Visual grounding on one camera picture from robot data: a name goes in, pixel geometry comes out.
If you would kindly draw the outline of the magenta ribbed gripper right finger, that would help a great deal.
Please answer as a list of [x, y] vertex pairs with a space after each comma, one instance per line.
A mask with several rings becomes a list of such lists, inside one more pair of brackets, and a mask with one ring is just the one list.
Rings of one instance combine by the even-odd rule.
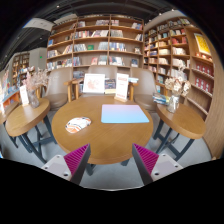
[[135, 143], [132, 144], [132, 154], [144, 185], [182, 169], [169, 155], [158, 155]]

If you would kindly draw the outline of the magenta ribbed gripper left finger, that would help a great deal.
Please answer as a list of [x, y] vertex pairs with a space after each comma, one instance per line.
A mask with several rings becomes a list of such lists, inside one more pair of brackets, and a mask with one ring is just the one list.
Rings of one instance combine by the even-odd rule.
[[65, 156], [54, 156], [42, 169], [79, 185], [90, 154], [90, 145], [86, 144]]

